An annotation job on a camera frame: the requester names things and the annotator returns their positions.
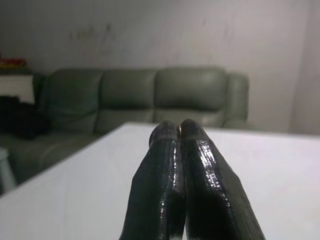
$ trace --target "white stool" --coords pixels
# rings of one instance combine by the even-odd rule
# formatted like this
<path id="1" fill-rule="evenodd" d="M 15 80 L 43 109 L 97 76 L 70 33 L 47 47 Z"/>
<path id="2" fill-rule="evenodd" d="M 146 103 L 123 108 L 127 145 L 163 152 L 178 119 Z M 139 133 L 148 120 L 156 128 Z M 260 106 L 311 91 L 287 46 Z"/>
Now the white stool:
<path id="1" fill-rule="evenodd" d="M 0 147 L 0 184 L 4 192 L 14 189 L 17 185 L 8 162 L 8 155 L 8 151 Z"/>

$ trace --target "tabletop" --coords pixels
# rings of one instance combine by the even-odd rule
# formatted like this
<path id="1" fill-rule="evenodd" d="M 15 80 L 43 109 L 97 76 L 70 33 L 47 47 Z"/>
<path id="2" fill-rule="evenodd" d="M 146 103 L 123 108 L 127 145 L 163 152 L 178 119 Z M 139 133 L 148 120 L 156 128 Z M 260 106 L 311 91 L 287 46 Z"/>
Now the tabletop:
<path id="1" fill-rule="evenodd" d="M 117 240 L 154 127 L 124 124 L 0 198 L 0 238 Z M 267 240 L 319 239 L 320 138 L 206 131 L 241 179 Z"/>

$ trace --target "white wall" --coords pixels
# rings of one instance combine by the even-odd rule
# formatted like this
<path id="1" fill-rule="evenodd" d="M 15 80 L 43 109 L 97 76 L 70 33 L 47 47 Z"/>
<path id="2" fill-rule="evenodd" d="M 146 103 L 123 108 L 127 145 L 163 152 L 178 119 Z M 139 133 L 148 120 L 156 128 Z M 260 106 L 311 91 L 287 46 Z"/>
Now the white wall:
<path id="1" fill-rule="evenodd" d="M 249 74 L 249 120 L 287 131 L 308 4 L 5 0 L 0 3 L 0 49 L 46 72 L 62 67 L 221 65 Z"/>
<path id="2" fill-rule="evenodd" d="M 320 1 L 313 0 L 300 78 L 296 88 L 292 131 L 320 134 Z"/>

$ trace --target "green leather sofa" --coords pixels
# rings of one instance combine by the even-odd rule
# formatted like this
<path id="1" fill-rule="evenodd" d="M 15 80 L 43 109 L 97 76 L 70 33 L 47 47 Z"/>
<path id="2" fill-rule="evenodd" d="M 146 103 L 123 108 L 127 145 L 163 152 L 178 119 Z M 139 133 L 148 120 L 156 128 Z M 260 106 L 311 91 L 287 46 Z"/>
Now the green leather sofa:
<path id="1" fill-rule="evenodd" d="M 248 79 L 219 67 L 62 69 L 34 87 L 53 131 L 35 140 L 0 135 L 22 183 L 125 122 L 248 129 Z"/>

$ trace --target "sofa seat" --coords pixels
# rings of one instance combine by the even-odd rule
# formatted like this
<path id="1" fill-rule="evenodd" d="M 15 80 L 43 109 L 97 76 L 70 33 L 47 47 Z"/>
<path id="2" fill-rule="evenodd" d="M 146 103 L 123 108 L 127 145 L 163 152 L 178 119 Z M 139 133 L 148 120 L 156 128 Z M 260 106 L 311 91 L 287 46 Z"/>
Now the sofa seat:
<path id="1" fill-rule="evenodd" d="M 12 171 L 20 184 L 98 138 L 83 133 L 51 132 L 34 140 L 23 140 L 9 134 L 0 134 L 0 143 L 9 151 Z"/>

